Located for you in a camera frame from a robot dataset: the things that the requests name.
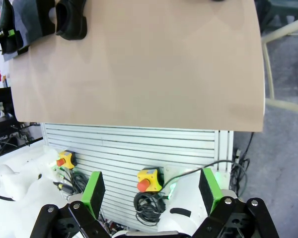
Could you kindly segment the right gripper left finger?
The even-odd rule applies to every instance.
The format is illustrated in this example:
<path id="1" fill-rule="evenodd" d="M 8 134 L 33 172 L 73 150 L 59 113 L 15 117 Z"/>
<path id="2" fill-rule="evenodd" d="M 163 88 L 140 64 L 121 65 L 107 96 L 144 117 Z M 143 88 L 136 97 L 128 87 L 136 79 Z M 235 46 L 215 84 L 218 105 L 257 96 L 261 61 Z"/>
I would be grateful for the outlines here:
<path id="1" fill-rule="evenodd" d="M 105 193 L 102 172 L 93 172 L 80 200 L 59 208 L 44 205 L 31 232 L 32 238 L 73 238 L 78 233 L 85 238 L 108 238 L 98 221 Z"/>

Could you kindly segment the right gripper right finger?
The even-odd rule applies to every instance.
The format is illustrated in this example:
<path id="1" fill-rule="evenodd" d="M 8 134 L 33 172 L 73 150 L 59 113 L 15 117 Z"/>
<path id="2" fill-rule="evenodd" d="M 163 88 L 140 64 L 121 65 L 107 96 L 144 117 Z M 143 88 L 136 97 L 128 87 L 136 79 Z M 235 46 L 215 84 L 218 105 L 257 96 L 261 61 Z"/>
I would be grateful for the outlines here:
<path id="1" fill-rule="evenodd" d="M 224 195 L 211 169 L 201 169 L 199 190 L 207 217 L 194 232 L 194 238 L 278 238 L 265 202 Z"/>

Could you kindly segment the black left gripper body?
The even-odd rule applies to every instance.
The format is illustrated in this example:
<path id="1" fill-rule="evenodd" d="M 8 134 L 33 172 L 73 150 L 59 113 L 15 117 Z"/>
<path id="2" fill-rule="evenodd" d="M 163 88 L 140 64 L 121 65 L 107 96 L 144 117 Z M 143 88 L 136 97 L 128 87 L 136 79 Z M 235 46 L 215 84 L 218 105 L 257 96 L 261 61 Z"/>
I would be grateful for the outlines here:
<path id="1" fill-rule="evenodd" d="M 12 54 L 23 47 L 22 35 L 16 31 L 14 35 L 4 38 L 1 43 L 3 54 Z"/>

